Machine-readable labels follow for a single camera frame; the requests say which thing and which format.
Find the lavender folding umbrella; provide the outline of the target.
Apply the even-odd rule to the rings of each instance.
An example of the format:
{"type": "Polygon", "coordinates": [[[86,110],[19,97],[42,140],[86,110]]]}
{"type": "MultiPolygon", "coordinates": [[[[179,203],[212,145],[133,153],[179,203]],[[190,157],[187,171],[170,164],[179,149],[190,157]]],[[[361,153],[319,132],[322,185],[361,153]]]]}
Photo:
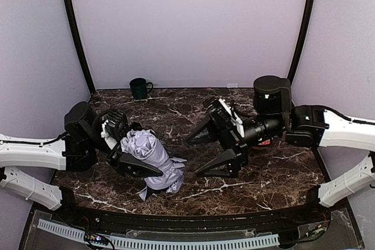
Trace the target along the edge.
{"type": "Polygon", "coordinates": [[[176,194],[180,190],[184,180],[186,160],[171,157],[153,130],[132,129],[121,139],[120,144],[124,153],[129,153],[142,163],[162,172],[161,176],[144,178],[145,188],[139,192],[139,197],[143,201],[160,191],[176,194]]]}

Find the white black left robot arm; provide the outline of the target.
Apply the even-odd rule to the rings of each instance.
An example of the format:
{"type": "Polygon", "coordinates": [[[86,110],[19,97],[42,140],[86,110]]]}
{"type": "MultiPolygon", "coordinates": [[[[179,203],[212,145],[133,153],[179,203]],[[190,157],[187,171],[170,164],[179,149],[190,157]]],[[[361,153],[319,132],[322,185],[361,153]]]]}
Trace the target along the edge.
{"type": "Polygon", "coordinates": [[[56,211],[76,206],[74,193],[32,177],[21,167],[84,172],[97,164],[97,151],[121,175],[162,176],[161,170],[121,151],[120,140],[138,123],[129,124],[118,109],[97,114],[89,103],[76,104],[64,117],[64,132],[54,139],[22,139],[1,135],[1,188],[56,211]]]}

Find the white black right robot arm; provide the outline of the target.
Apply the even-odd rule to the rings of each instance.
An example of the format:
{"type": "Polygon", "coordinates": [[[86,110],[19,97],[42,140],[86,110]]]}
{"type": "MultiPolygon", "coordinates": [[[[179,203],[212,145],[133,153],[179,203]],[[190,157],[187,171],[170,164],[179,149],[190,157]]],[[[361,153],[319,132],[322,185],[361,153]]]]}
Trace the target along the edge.
{"type": "Polygon", "coordinates": [[[363,149],[369,154],[337,178],[308,191],[306,203],[326,208],[365,188],[374,181],[374,121],[347,117],[322,105],[294,106],[291,83],[286,78],[262,76],[253,84],[257,115],[242,120],[223,99],[203,104],[207,115],[186,138],[188,144],[219,142],[223,153],[196,171],[198,177],[237,178],[248,164],[250,147],[275,136],[304,148],[339,146],[363,149]]]}

